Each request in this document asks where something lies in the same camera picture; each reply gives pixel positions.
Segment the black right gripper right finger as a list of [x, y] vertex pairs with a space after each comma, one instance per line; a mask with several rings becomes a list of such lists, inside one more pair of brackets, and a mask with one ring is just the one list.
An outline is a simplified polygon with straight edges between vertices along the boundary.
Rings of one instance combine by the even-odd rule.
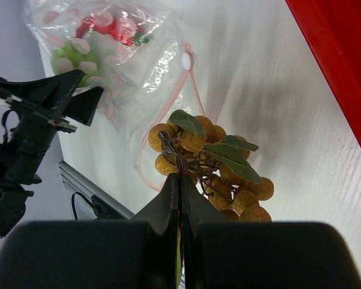
[[187, 288], [361, 288], [339, 232], [319, 222], [233, 222], [180, 181]]

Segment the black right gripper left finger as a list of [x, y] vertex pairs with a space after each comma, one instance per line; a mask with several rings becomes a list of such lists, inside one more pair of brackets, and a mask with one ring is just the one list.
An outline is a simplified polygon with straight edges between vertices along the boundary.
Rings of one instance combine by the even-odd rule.
[[129, 220], [29, 222], [0, 251], [0, 288], [176, 288], [179, 181]]

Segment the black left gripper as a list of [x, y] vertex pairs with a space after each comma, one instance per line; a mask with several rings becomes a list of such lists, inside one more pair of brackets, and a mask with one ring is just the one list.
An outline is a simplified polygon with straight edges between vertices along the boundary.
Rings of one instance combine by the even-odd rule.
[[[28, 82], [0, 77], [0, 99], [11, 108], [1, 118], [0, 211], [25, 209], [25, 202], [34, 195], [25, 187], [42, 182], [37, 170], [56, 133], [76, 131], [68, 128], [67, 117], [91, 126], [103, 88], [93, 87], [73, 96], [83, 77], [79, 69]], [[7, 119], [15, 111], [19, 123], [8, 129]]]

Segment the clear zip top bag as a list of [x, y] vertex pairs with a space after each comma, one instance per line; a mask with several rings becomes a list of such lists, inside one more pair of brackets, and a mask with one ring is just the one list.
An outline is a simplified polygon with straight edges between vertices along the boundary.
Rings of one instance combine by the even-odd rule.
[[204, 114], [190, 70], [182, 66], [184, 52], [195, 56], [185, 40], [175, 14], [156, 1], [26, 1], [24, 19], [48, 54], [76, 38], [86, 16], [110, 23], [111, 16], [133, 20], [150, 39], [141, 46], [125, 46], [109, 35], [90, 31], [82, 38], [100, 62], [100, 82], [78, 87], [82, 93], [95, 86], [104, 89], [101, 112], [115, 127], [134, 169], [152, 189], [159, 190], [163, 176], [154, 168], [156, 152], [147, 143], [153, 125], [171, 113], [184, 110]]

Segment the fake brown grape bunch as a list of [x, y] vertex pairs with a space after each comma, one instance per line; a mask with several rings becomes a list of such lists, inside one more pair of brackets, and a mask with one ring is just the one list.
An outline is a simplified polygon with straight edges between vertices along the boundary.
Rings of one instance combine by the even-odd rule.
[[153, 125], [146, 141], [158, 153], [158, 173], [190, 176], [200, 184], [202, 196], [231, 220], [272, 221], [260, 202], [273, 197], [274, 184], [248, 162], [259, 148], [256, 144], [227, 134], [206, 116], [184, 110], [176, 110], [165, 123]]

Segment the white zip slider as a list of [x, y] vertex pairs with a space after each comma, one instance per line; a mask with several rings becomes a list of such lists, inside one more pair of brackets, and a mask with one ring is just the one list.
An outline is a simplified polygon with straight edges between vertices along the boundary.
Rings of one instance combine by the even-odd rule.
[[187, 52], [182, 54], [182, 66], [185, 70], [190, 70], [193, 68], [194, 60], [193, 56]]

